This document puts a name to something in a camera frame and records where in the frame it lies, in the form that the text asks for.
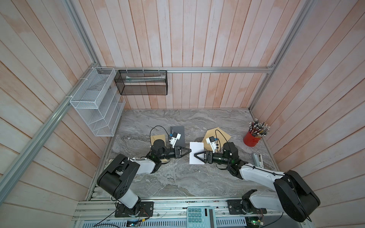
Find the black mesh basket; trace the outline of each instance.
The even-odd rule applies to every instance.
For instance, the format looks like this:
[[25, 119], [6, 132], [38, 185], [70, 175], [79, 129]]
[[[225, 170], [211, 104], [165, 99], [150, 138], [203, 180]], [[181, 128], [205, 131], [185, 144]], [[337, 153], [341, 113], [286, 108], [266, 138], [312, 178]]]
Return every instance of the black mesh basket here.
[[118, 70], [114, 81], [121, 95], [167, 95], [165, 70]]

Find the red pencil holder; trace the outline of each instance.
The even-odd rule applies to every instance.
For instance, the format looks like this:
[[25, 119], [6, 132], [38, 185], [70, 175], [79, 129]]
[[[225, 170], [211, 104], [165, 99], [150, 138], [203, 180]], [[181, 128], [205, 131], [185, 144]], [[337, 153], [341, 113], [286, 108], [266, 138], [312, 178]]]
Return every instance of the red pencil holder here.
[[249, 132], [247, 132], [243, 138], [243, 142], [249, 147], [254, 147], [260, 141], [260, 139], [261, 138], [253, 137]]

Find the brown cardboard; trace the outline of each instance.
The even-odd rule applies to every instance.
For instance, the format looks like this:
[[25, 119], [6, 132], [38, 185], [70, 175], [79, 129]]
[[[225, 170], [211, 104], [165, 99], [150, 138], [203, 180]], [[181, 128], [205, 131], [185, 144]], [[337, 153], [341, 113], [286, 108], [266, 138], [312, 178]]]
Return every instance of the brown cardboard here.
[[[231, 136], [229, 135], [229, 134], [227, 134], [227, 133], [225, 133], [222, 129], [220, 129], [219, 127], [216, 127], [216, 128], [213, 128], [213, 129], [210, 129], [210, 130], [207, 130], [207, 133], [205, 134], [205, 136], [204, 136], [204, 139], [203, 139], [203, 143], [204, 143], [204, 148], [206, 149], [206, 150], [212, 150], [212, 147], [207, 143], [207, 140], [206, 140], [206, 138], [209, 138], [209, 137], [212, 137], [212, 136], [214, 136], [214, 138], [215, 138], [215, 130], [219, 130], [222, 134], [223, 134], [223, 136], [227, 139], [227, 140], [229, 140], [230, 138], [231, 138]], [[222, 144], [222, 146], [223, 146], [223, 144], [226, 142], [226, 140], [224, 139], [224, 137], [222, 136], [222, 134], [220, 134], [218, 131], [217, 131], [217, 138], [219, 139], [219, 141], [220, 141], [220, 143]]]
[[166, 145], [165, 135], [151, 135], [151, 144], [153, 145], [153, 142], [157, 139], [162, 139]]

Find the robotic arm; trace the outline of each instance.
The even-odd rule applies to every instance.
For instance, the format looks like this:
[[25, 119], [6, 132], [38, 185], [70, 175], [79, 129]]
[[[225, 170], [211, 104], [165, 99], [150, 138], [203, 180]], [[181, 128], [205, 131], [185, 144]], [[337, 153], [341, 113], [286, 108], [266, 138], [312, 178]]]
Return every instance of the robotic arm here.
[[[198, 157], [199, 154], [204, 154], [204, 157]], [[231, 175], [276, 191], [248, 191], [242, 197], [241, 205], [236, 205], [237, 212], [246, 214], [258, 208], [267, 208], [285, 212], [295, 221], [303, 222], [320, 205], [317, 195], [297, 172], [289, 170], [284, 173], [257, 168], [239, 158], [238, 149], [232, 142], [223, 145], [223, 153], [204, 151], [194, 156], [204, 163], [225, 164]]]
[[[129, 215], [138, 215], [141, 199], [129, 189], [134, 176], [154, 173], [161, 166], [161, 159], [181, 158], [189, 152], [190, 149], [178, 146], [167, 149], [162, 140], [156, 140], [145, 159], [127, 158], [119, 154], [99, 176], [97, 184], [124, 204]], [[204, 154], [204, 157], [198, 157], [199, 154]], [[243, 195], [239, 205], [230, 206], [230, 212], [246, 214], [258, 208], [267, 208], [285, 212], [295, 221], [303, 222], [320, 205], [317, 195], [298, 173], [292, 170], [283, 173], [261, 169], [242, 161], [232, 142], [223, 145], [223, 153], [204, 151], [194, 156], [204, 163], [225, 164], [231, 175], [255, 181], [275, 191], [263, 193], [250, 190]]]

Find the calculator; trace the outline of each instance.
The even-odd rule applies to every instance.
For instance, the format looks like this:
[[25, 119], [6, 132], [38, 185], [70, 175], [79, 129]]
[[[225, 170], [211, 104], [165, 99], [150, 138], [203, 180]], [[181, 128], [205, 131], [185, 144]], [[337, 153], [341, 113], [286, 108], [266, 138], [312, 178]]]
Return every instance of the calculator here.
[[217, 228], [215, 211], [211, 206], [190, 206], [187, 208], [189, 228]]

